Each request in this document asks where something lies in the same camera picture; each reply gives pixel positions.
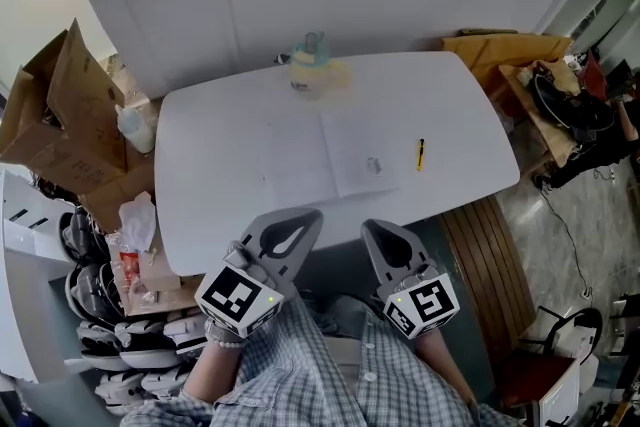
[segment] person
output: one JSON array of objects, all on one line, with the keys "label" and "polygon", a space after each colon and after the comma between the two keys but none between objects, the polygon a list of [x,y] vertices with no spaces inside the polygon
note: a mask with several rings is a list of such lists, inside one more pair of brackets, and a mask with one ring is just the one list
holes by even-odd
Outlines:
[{"label": "person", "polygon": [[296,294],[247,340],[211,319],[206,332],[180,395],[145,403],[123,427],[518,425],[476,404],[439,330],[412,348],[351,297],[319,312]]},{"label": "person", "polygon": [[570,158],[555,173],[534,177],[536,187],[558,189],[584,171],[617,164],[640,149],[637,129],[640,127],[640,100],[612,102],[612,108],[614,123],[611,128],[600,132],[595,144],[585,148],[576,158]]}]

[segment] white bottle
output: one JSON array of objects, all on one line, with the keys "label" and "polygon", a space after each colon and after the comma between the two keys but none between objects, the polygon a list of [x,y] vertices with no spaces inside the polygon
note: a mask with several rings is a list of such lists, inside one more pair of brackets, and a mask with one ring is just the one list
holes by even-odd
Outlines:
[{"label": "white bottle", "polygon": [[149,153],[156,145],[153,130],[136,109],[116,105],[118,130],[140,153]]}]

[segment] open notebook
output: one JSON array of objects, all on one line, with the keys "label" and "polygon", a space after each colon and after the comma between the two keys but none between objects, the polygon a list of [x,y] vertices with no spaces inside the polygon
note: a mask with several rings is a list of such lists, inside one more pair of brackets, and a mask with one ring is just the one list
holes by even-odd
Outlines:
[{"label": "open notebook", "polygon": [[268,123],[266,179],[274,208],[397,187],[357,111],[304,112]]}]

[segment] white table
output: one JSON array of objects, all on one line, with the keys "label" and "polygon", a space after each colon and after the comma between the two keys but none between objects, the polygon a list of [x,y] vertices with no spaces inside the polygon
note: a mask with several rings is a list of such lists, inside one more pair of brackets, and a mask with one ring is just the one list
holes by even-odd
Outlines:
[{"label": "white table", "polygon": [[[170,93],[158,124],[155,181],[169,263],[182,276],[206,271],[251,220],[273,209],[264,178],[267,120],[352,102],[375,120],[399,188],[316,205],[316,248],[356,239],[379,218],[401,225],[469,203],[518,182],[507,136],[462,61],[448,52],[347,57],[347,90],[301,100],[286,66],[204,82]],[[417,144],[425,139],[422,172]]]}]

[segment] yellow pen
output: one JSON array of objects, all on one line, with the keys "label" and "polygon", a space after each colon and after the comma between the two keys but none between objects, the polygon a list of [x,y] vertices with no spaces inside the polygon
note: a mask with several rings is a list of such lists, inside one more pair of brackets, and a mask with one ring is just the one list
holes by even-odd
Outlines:
[{"label": "yellow pen", "polygon": [[424,157],[424,139],[420,139],[420,144],[418,145],[418,165],[416,169],[418,171],[422,171],[422,159]]}]

